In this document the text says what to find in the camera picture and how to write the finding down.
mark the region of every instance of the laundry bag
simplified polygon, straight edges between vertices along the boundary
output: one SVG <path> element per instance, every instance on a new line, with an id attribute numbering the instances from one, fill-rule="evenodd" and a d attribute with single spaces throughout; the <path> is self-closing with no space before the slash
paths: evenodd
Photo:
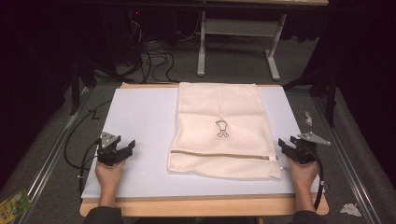
<path id="1" fill-rule="evenodd" d="M 168 170 L 216 178 L 280 178 L 258 87 L 180 83 Z"/>

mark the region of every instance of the printed logo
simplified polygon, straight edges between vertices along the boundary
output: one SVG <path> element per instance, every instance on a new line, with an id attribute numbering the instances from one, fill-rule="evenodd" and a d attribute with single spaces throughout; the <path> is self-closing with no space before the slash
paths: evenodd
<path id="1" fill-rule="evenodd" d="M 228 134 L 226 133 L 226 129 L 227 129 L 227 122 L 225 120 L 218 120 L 216 121 L 216 123 L 218 124 L 219 128 L 220 128 L 220 132 L 218 133 L 218 137 L 228 137 Z"/>

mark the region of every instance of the human hand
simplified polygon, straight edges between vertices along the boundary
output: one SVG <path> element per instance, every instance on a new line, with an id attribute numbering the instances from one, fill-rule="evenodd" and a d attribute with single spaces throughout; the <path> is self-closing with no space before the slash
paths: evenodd
<path id="1" fill-rule="evenodd" d="M 311 185 L 318 174 L 316 162 L 299 164 L 288 158 L 290 164 L 290 175 L 296 193 L 296 210 L 316 212 L 311 198 Z"/>
<path id="2" fill-rule="evenodd" d="M 116 191 L 125 162 L 126 160 L 121 161 L 114 166 L 107 166 L 99 161 L 96 163 L 95 173 L 101 186 L 99 206 L 114 207 Z"/>
<path id="3" fill-rule="evenodd" d="M 312 182 L 318 174 L 317 163 L 299 164 L 290 158 L 288 158 L 288 162 L 290 164 L 290 174 L 294 187 L 311 189 Z"/>

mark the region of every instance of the paper scrap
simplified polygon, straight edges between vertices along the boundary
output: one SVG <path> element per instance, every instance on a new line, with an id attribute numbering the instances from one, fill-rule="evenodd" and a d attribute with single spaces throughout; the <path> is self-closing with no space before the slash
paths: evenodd
<path id="1" fill-rule="evenodd" d="M 361 212 L 359 212 L 356 204 L 346 203 L 344 207 L 341 209 L 340 213 L 347 213 L 355 217 L 361 217 Z"/>
<path id="2" fill-rule="evenodd" d="M 312 126 L 312 118 L 311 118 L 311 115 L 310 115 L 307 111 L 305 111 L 305 115 L 306 115 L 306 120 L 305 120 L 305 122 L 306 122 L 309 126 Z"/>

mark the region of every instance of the metal rail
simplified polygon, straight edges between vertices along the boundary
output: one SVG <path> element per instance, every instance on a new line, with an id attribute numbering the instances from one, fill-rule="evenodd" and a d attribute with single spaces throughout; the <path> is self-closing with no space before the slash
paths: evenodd
<path id="1" fill-rule="evenodd" d="M 69 118 L 67 121 L 66 125 L 64 126 L 64 129 L 62 130 L 61 134 L 57 138 L 51 152 L 49 153 L 46 161 L 44 162 L 44 165 L 42 166 L 40 172 L 38 173 L 37 177 L 35 178 L 35 181 L 33 182 L 32 186 L 28 189 L 27 194 L 32 201 L 32 206 L 27 210 L 22 216 L 19 218 L 15 219 L 14 221 L 11 222 L 11 224 L 24 224 L 27 223 L 29 216 L 32 214 L 35 204 L 37 203 L 38 199 L 40 198 L 41 193 L 44 190 L 44 187 L 46 187 L 47 182 L 50 179 L 50 176 L 52 174 L 53 169 L 55 168 L 57 161 L 61 157 L 63 150 L 64 150 L 64 142 L 67 136 L 70 134 L 70 132 L 73 129 L 74 123 L 78 118 L 79 112 L 81 108 L 85 105 L 87 102 L 89 96 L 91 95 L 92 90 L 88 88 L 84 88 L 80 95 L 81 99 L 81 104 L 80 107 L 77 109 L 76 113 Z"/>
<path id="2" fill-rule="evenodd" d="M 366 187 L 364 187 L 363 183 L 359 179 L 355 168 L 352 166 L 352 163 L 347 155 L 347 151 L 343 147 L 340 138 L 337 134 L 337 131 L 331 127 L 329 122 L 325 116 L 325 108 L 323 103 L 320 101 L 318 97 L 313 97 L 313 102 L 315 107 L 318 109 L 320 118 L 323 120 L 326 128 L 329 130 L 330 136 L 332 138 L 332 142 L 334 148 L 336 149 L 336 155 L 341 162 L 341 166 L 346 174 L 346 179 L 349 182 L 350 187 L 352 188 L 353 193 L 358 201 L 358 204 L 365 216 L 367 223 L 369 224 L 381 224 L 381 220 L 379 219 L 378 214 L 376 213 L 374 206 L 367 194 Z"/>

